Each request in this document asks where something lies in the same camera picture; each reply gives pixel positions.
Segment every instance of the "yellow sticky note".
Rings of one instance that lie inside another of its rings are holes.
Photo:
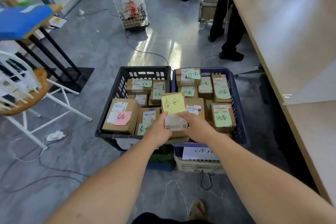
[[[162,96],[162,108],[168,114],[175,114],[178,112],[185,112],[184,99],[181,93]]]

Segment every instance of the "gray epoxy floor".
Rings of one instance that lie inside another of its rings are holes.
[[[150,25],[142,34],[128,34],[128,37],[133,37],[129,39],[132,46],[165,56],[173,69],[199,67],[204,57],[215,55],[221,50],[224,37],[215,43],[209,43],[207,35],[210,27],[198,30],[198,0],[188,2],[145,0],[145,2]],[[159,56],[141,54],[129,47],[119,18],[111,16],[109,11],[84,15],[84,18],[80,18],[75,16],[79,8],[87,13],[103,8],[110,8],[113,14],[116,14],[116,11],[113,0],[102,0],[102,4],[99,0],[82,0],[69,14],[67,17],[69,21],[64,27],[51,33],[77,66],[95,68],[80,95],[68,94],[71,105],[92,117],[93,121],[86,122],[71,113],[37,132],[36,136],[43,138],[59,129],[67,131],[68,136],[64,140],[54,143],[42,154],[41,162],[50,167],[92,175],[119,156],[117,150],[94,136],[119,67],[166,65],[166,62]],[[247,35],[237,48],[245,55],[243,61],[231,62],[210,57],[203,61],[202,67],[226,67],[233,73],[239,73],[254,69],[259,64]],[[250,151],[288,171],[287,163],[273,138],[270,114],[262,102],[258,78],[258,74],[236,78],[252,141]],[[60,93],[55,96],[62,99]],[[42,113],[43,117],[29,116],[30,128],[37,127],[40,123],[65,111],[48,99],[43,100],[34,109]],[[3,175],[14,161],[12,155],[8,153],[10,141],[22,138],[13,144],[13,151],[17,156],[30,152],[35,148],[35,144],[3,118],[0,119],[0,132],[0,174]],[[25,160],[32,160],[38,155],[39,150],[35,150]],[[38,160],[15,163],[6,172],[1,184],[2,223],[42,223],[80,185],[73,179],[53,177],[18,192],[8,193],[46,176],[67,176],[79,181],[85,179],[79,174],[45,168]],[[200,180],[201,175],[197,173],[147,170],[130,222],[143,212],[184,221],[187,219],[187,210],[198,197],[207,205],[211,222],[253,223],[226,175],[213,176],[210,191],[204,191],[200,187]]]

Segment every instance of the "white metal chair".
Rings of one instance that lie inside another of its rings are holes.
[[[47,72],[44,68],[33,71],[22,59],[3,51],[0,51],[0,66],[0,115],[6,117],[30,139],[41,146],[43,150],[48,149],[48,147],[33,135],[34,132],[60,119],[70,111],[73,111],[87,121],[92,120],[92,118],[89,118],[70,106],[65,90],[76,95],[79,93],[47,79]],[[59,89],[49,94],[48,91],[52,85],[59,87]],[[52,94],[60,90],[63,93],[66,103],[52,96]],[[41,115],[32,110],[31,107],[46,97],[69,109],[69,111],[32,131],[28,131],[26,111],[40,117]],[[19,113],[23,115],[23,124],[12,117]]]

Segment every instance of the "person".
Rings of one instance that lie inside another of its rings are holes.
[[[137,200],[148,160],[172,135],[164,128],[166,112],[155,120],[142,140],[86,180],[45,224],[125,224]],[[288,173],[250,153],[204,119],[179,113],[189,123],[184,130],[194,141],[207,144],[220,159],[242,203],[257,224],[336,223],[336,209]],[[190,218],[205,215],[204,208]],[[178,223],[143,213],[133,223]],[[188,223],[208,223],[193,220]]]
[[[244,55],[236,51],[236,46],[241,41],[244,33],[246,33],[246,28],[239,16],[236,6],[233,4],[233,0],[218,0],[208,40],[213,42],[224,34],[223,22],[227,9],[231,5],[233,5],[233,7],[229,20],[227,39],[225,44],[222,46],[222,51],[218,54],[218,56],[220,59],[241,61],[243,60]]]

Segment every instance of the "black shoe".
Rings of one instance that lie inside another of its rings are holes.
[[[218,54],[220,59],[229,59],[232,61],[242,61],[244,55],[239,52],[226,52],[223,53],[222,51]]]
[[[216,33],[211,33],[211,30],[210,30],[210,35],[208,36],[208,40],[210,42],[214,42],[217,38],[219,38],[222,35],[224,35],[224,29],[223,28],[219,32],[216,32]]]

